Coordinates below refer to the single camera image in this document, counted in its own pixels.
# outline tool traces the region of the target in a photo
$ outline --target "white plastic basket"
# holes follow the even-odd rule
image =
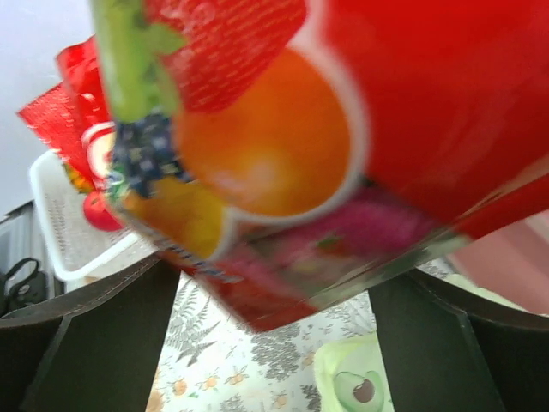
[[[63,163],[53,152],[41,155],[29,176],[34,207],[59,280],[105,277],[155,251],[129,229],[108,233],[92,227],[82,210],[85,195],[70,183]]]

